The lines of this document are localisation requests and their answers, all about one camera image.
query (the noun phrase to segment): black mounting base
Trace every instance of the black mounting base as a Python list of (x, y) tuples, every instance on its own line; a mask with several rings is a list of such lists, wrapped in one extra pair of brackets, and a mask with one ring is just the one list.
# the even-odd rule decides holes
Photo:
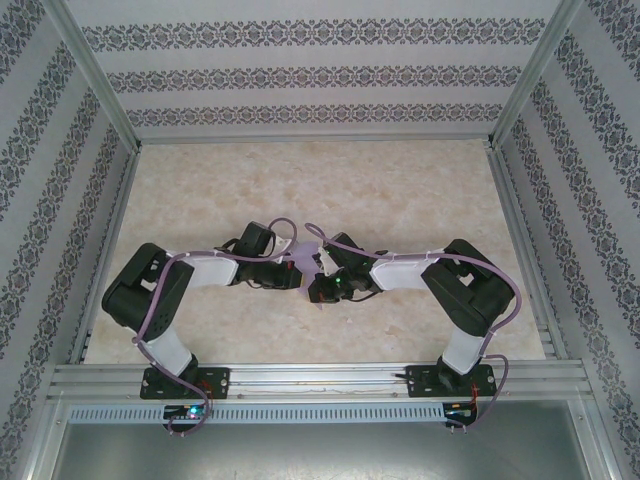
[(407, 380), (411, 398), (424, 397), (470, 397), (472, 386), (478, 388), (479, 397), (492, 397), (496, 393), (496, 380), (491, 365), (477, 365), (464, 382), (453, 388), (442, 384), (438, 378), (437, 365), (408, 365), (402, 378)]
[[(194, 385), (212, 400), (224, 400), (229, 392), (228, 368), (198, 367)], [(188, 388), (178, 385), (155, 368), (147, 368), (142, 377), (140, 398), (143, 400), (197, 400), (200, 397)]]

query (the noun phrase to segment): marble floor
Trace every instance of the marble floor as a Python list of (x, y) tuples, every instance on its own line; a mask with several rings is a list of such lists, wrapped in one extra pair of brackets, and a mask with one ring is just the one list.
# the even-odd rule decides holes
[[(513, 276), (513, 245), (480, 140), (145, 146), (110, 266), (111, 280), (145, 242), (219, 246), (256, 220), (344, 230), (367, 250), (423, 252), (464, 238)], [(277, 227), (282, 236), (286, 225)], [(312, 240), (308, 232), (301, 240)], [(544, 358), (526, 293), (489, 352)], [(425, 291), (385, 292), (322, 311), (296, 291), (246, 285), (189, 290), (174, 320), (201, 362), (436, 360), (452, 323)], [(87, 363), (146, 363), (131, 332), (100, 312)]]

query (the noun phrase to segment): metal panel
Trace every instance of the metal panel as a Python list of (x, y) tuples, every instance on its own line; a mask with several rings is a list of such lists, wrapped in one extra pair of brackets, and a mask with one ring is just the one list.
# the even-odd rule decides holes
[(176, 439), (151, 425), (69, 425), (53, 478), (590, 477), (566, 405), (519, 402), (498, 405), (468, 435), (420, 423), (212, 425)]
[[(80, 405), (71, 409), (72, 424), (155, 424), (162, 421), (159, 405)], [(207, 423), (308, 424), (444, 422), (442, 403), (364, 403), (329, 405), (225, 405), (214, 403)], [(178, 417), (175, 423), (195, 423)]]

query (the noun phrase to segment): wall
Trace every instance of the wall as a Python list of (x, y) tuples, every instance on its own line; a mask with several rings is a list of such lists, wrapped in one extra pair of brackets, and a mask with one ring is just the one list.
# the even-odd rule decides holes
[(130, 155), (37, 0), (0, 1), (0, 479), (76, 338)]
[(486, 135), (558, 0), (68, 3), (138, 135), (166, 142)]
[(552, 306), (640, 478), (640, 16), (584, 3), (503, 144)]

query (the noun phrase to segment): purple cable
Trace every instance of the purple cable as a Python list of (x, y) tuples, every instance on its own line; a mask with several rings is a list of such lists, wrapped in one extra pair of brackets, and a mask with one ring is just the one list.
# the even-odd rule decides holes
[[(314, 225), (313, 223), (305, 223), (304, 227), (309, 232), (311, 232), (313, 235), (315, 235), (316, 237), (320, 238), (322, 241), (328, 243), (329, 245), (333, 245), (335, 247), (341, 248), (343, 250), (347, 250), (349, 252), (357, 253), (359, 255), (364, 255), (366, 257), (377, 258), (379, 260), (393, 260), (393, 259), (398, 259), (398, 260), (422, 260), (422, 259), (425, 258), (424, 254), (421, 254), (421, 255), (416, 255), (416, 254), (412, 254), (412, 255), (378, 255), (377, 253), (366, 252), (366, 251), (360, 250), (358, 248), (350, 247), (348, 245), (343, 245), (343, 244), (341, 244), (339, 242), (336, 242), (335, 240), (332, 240), (332, 239), (328, 238), (324, 234), (322, 229), (320, 227), (318, 227), (317, 225)], [(489, 342), (491, 341), (491, 338), (494, 336), (496, 330), (498, 330), (499, 328), (504, 327), (506, 324), (511, 322), (511, 320), (513, 320), (516, 317), (516, 315), (518, 315), (518, 313), (520, 312), (520, 308), (522, 307), (522, 294), (520, 293), (520, 289), (518, 288), (516, 283), (511, 279), (511, 277), (509, 277), (506, 273), (504, 273), (498, 267), (496, 267), (495, 265), (491, 265), (490, 263), (483, 262), (482, 260), (477, 260), (477, 259), (472, 258), (472, 257), (466, 257), (464, 255), (456, 255), (456, 254), (453, 254), (453, 253), (438, 253), (438, 252), (434, 252), (434, 253), (426, 254), (426, 257), (427, 258), (445, 258), (445, 259), (450, 259), (450, 260), (458, 260), (460, 262), (472, 263), (473, 265), (477, 265), (479, 267), (485, 268), (485, 269), (489, 270), (490, 272), (495, 273), (502, 280), (504, 280), (507, 283), (507, 285), (509, 285), (511, 290), (513, 290), (513, 293), (514, 293), (514, 295), (516, 297), (516, 305), (513, 308), (513, 310), (511, 311), (511, 313), (509, 315), (507, 315), (507, 317), (504, 320), (502, 320), (501, 322), (498, 322), (491, 329), (489, 329), (488, 333), (490, 333), (491, 335), (487, 335), (485, 337), (484, 342), (482, 343), (482, 346), (480, 347), (479, 356), (484, 357), (484, 358), (488, 358), (488, 359), (491, 359), (491, 358), (500, 358), (500, 359), (502, 359), (502, 361), (504, 362), (504, 374), (502, 375), (502, 380), (500, 380), (500, 385), (496, 389), (496, 393), (494, 394), (494, 396), (491, 398), (491, 401), (489, 402), (489, 405), (487, 406), (487, 409), (485, 410), (485, 413), (482, 414), (482, 416), (480, 418), (478, 418), (472, 424), (472, 425), (476, 425), (478, 423), (478, 421), (480, 419), (483, 419), (484, 417), (486, 417), (487, 413), (489, 412), (489, 410), (491, 410), (493, 408), (493, 405), (495, 404), (496, 400), (498, 399), (498, 396), (500, 395), (500, 392), (502, 391), (502, 387), (504, 387), (504, 384), (507, 381), (507, 375), (509, 374), (509, 360), (507, 360), (507, 357), (505, 357), (502, 354), (484, 355), (484, 352), (486, 351), (487, 346), (489, 345)]]
[(136, 347), (138, 347), (138, 349), (140, 350), (142, 355), (144, 355), (147, 358), (147, 360), (149, 360), (151, 365), (153, 365), (163, 375), (167, 376), (168, 378), (170, 378), (174, 382), (176, 382), (176, 383), (188, 388), (189, 390), (197, 393), (198, 395), (200, 395), (202, 397), (202, 399), (204, 400), (204, 405), (205, 405), (205, 411), (204, 411), (203, 415), (200, 416), (200, 420), (198, 421), (198, 423), (196, 423), (192, 428), (190, 428), (186, 432), (176, 432), (176, 431), (174, 431), (171, 428), (171, 426), (173, 425), (173, 421), (174, 421), (175, 417), (171, 417), (171, 419), (169, 420), (169, 424), (167, 425), (167, 429), (169, 430), (169, 434), (170, 435), (173, 435), (174, 433), (178, 433), (180, 435), (180, 437), (186, 437), (187, 435), (191, 435), (192, 433), (195, 433), (197, 430), (202, 428), (202, 426), (204, 425), (205, 421), (207, 420), (207, 418), (211, 414), (211, 403), (209, 402), (209, 397), (207, 397), (207, 394), (204, 391), (202, 391), (201, 389), (199, 389), (198, 387), (196, 387), (195, 385), (192, 385), (189, 382), (186, 382), (186, 381), (182, 380), (180, 377), (178, 377), (177, 375), (174, 375), (169, 370), (167, 370), (162, 365), (160, 365), (158, 363), (158, 361), (144, 347), (144, 344), (142, 343), (142, 339), (144, 337), (144, 334), (147, 332), (147, 329), (149, 328), (149, 324), (151, 323), (151, 319), (153, 318), (153, 314), (155, 313), (156, 308), (158, 306), (158, 302), (160, 300), (160, 294), (162, 293), (162, 288), (164, 287), (164, 284), (167, 281), (167, 276), (169, 274), (169, 269), (171, 268), (171, 265), (173, 265), (178, 260), (181, 260), (181, 259), (186, 258), (186, 257), (223, 257), (223, 258), (230, 258), (232, 260), (240, 260), (240, 261), (243, 261), (243, 262), (256, 262), (256, 263), (270, 262), (272, 260), (276, 260), (276, 259), (278, 259), (280, 257), (285, 256), (287, 253), (289, 253), (289, 251), (291, 250), (291, 248), (295, 244), (296, 239), (298, 238), (298, 227), (296, 227), (296, 224), (293, 223), (293, 221), (288, 219), (288, 218), (285, 218), (285, 217), (276, 218), (275, 220), (273, 220), (269, 224), (269, 228), (271, 228), (273, 225), (275, 225), (278, 222), (286, 222), (289, 225), (291, 225), (291, 227), (293, 228), (293, 235), (291, 237), (291, 243), (287, 246), (287, 248), (285, 248), (282, 252), (280, 252), (277, 255), (273, 255), (273, 256), (269, 256), (269, 257), (253, 258), (253, 257), (241, 257), (239, 255), (233, 255), (231, 253), (218, 252), (216, 250), (196, 250), (196, 251), (192, 251), (192, 252), (178, 253), (177, 255), (174, 255), (173, 257), (171, 257), (169, 259), (169, 261), (165, 264), (164, 268), (162, 269), (162, 272), (160, 273), (160, 278), (158, 279), (158, 283), (157, 283), (156, 288), (155, 288), (155, 290), (153, 292), (153, 297), (151, 298), (151, 305), (149, 306), (149, 310), (147, 311), (147, 315), (145, 316), (144, 321), (142, 322), (142, 326), (140, 327), (140, 330), (138, 331), (138, 334), (135, 337), (133, 337), (131, 339), (131, 341), (133, 342), (133, 344)]
[(507, 376), (509, 375), (509, 360), (507, 360), (507, 357), (505, 357), (501, 353), (494, 353), (492, 355), (486, 355), (484, 358), (488, 358), (489, 360), (493, 358), (501, 359), (504, 362), (504, 373), (502, 374), (502, 378), (500, 379), (500, 384), (496, 389), (496, 393), (493, 395), (493, 397), (491, 397), (491, 401), (489, 402), (489, 405), (487, 405), (487, 408), (485, 409), (484, 413), (480, 417), (478, 417), (475, 422), (473, 422), (471, 425), (467, 427), (468, 430), (472, 428), (476, 428), (478, 423), (484, 420), (484, 418), (489, 414), (489, 411), (491, 411), (491, 409), (495, 405), (496, 400), (498, 400), (498, 397), (502, 392), (502, 388), (504, 387), (504, 384), (507, 382)]

